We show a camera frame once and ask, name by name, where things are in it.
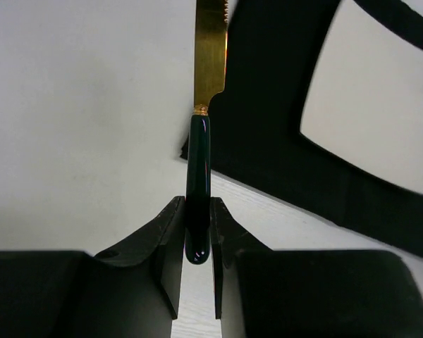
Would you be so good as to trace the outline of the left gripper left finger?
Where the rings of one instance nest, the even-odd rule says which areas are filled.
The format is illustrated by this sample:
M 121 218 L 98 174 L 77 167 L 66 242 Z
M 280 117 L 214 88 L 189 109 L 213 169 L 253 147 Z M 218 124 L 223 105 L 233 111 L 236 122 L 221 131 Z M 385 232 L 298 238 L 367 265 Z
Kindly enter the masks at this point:
M 185 202 L 90 255 L 0 251 L 0 337 L 169 337 L 178 317 Z

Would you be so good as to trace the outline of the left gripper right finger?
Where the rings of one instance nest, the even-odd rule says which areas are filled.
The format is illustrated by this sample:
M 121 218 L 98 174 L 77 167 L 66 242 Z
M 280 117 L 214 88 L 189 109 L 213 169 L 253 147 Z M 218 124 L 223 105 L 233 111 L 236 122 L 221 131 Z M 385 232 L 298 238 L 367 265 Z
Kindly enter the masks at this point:
M 267 247 L 210 203 L 215 316 L 224 337 L 423 337 L 423 298 L 384 250 Z

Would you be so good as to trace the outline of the square white plate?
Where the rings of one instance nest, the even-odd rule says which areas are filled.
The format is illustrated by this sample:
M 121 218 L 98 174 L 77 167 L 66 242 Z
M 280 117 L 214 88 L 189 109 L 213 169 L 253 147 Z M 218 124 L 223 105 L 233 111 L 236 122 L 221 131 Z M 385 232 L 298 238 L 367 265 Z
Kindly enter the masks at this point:
M 356 2 L 340 2 L 300 132 L 356 168 L 423 195 L 423 50 Z

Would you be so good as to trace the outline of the black cloth placemat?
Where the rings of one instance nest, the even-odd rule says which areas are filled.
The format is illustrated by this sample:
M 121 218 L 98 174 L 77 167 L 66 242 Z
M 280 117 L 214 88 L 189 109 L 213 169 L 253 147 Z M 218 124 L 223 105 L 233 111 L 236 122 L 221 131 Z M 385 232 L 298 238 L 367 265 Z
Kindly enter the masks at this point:
M 228 177 L 423 258 L 423 196 L 383 183 L 300 134 L 337 1 L 240 1 L 226 88 L 211 102 L 211 166 Z

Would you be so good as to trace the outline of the gold knife green handle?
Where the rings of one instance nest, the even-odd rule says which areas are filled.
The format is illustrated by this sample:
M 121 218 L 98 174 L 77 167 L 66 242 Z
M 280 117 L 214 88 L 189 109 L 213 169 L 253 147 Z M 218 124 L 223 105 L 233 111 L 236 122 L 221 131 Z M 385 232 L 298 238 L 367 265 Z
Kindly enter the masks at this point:
M 210 254 L 211 126 L 209 106 L 225 88 L 228 2 L 199 0 L 195 13 L 193 112 L 188 135 L 185 255 L 195 265 Z

